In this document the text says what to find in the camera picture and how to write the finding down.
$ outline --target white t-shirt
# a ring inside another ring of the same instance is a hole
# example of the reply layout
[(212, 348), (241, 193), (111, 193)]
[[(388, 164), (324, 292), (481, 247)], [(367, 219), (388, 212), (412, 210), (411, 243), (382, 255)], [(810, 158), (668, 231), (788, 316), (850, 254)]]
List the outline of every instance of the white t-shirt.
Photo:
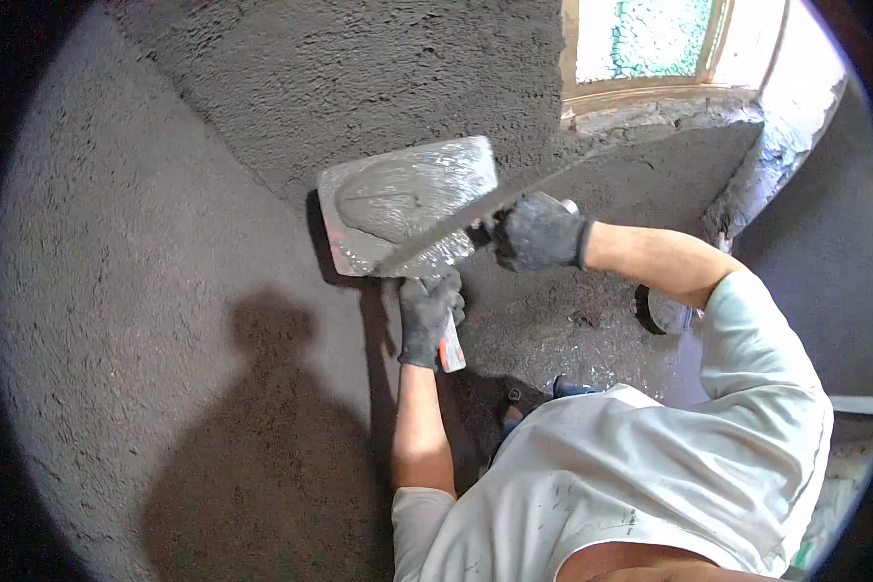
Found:
[(458, 501), (398, 489), (395, 579), (552, 582), (571, 553), (615, 541), (782, 575), (821, 490), (830, 401), (749, 271), (715, 288), (703, 344), (712, 402), (665, 408), (626, 385), (557, 399)]

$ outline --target plastering trowel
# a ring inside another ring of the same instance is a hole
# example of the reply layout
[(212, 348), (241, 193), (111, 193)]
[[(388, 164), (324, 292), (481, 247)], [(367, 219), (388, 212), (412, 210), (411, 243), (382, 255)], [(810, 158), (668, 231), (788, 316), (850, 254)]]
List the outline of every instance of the plastering trowel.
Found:
[[(443, 233), (390, 268), (376, 267), (408, 241), (471, 208), (497, 185), (491, 145), (484, 136), (406, 148), (321, 171), (317, 197), (337, 272), (413, 276), (429, 287), (475, 251), (463, 229)], [(446, 372), (466, 366), (452, 312), (439, 355)]]

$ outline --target wooden window frame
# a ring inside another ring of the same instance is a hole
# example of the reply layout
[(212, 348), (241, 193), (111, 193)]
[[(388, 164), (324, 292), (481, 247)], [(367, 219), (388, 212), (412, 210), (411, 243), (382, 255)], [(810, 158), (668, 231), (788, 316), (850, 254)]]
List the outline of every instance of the wooden window frame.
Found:
[(562, 27), (566, 48), (559, 57), (562, 73), (564, 113), (588, 113), (655, 99), (741, 97), (753, 99), (755, 89), (712, 84), (722, 48), (731, 25), (734, 0), (714, 0), (705, 42), (694, 76), (653, 76), (633, 79), (604, 79), (577, 85), (576, 60), (579, 46), (579, 0), (563, 0)]

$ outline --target hand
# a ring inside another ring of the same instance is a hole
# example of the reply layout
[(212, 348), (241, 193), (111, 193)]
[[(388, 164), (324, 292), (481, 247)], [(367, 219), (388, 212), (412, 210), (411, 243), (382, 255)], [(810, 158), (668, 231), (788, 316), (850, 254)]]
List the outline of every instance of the hand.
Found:
[(427, 286), (420, 279), (405, 279), (401, 285), (401, 325), (404, 332), (401, 355), (397, 357), (399, 362), (436, 371), (439, 343), (443, 339), (451, 309), (456, 325), (465, 317), (463, 307), (466, 302), (459, 295), (462, 286), (463, 282), (456, 271)]
[(498, 260), (512, 271), (568, 265), (584, 268), (592, 222), (570, 214), (559, 200), (540, 193), (514, 204), (495, 232), (500, 239)]

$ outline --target man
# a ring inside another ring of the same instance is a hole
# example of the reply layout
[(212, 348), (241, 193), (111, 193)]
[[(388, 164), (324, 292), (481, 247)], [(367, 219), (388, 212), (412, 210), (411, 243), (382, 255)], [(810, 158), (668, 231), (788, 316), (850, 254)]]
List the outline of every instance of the man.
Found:
[(401, 289), (392, 471), (396, 580), (738, 582), (780, 576), (824, 478), (833, 423), (760, 280), (682, 233), (588, 222), (541, 196), (503, 220), (515, 271), (612, 271), (705, 310), (711, 402), (665, 408), (616, 385), (547, 402), (456, 499), (434, 382), (458, 275)]

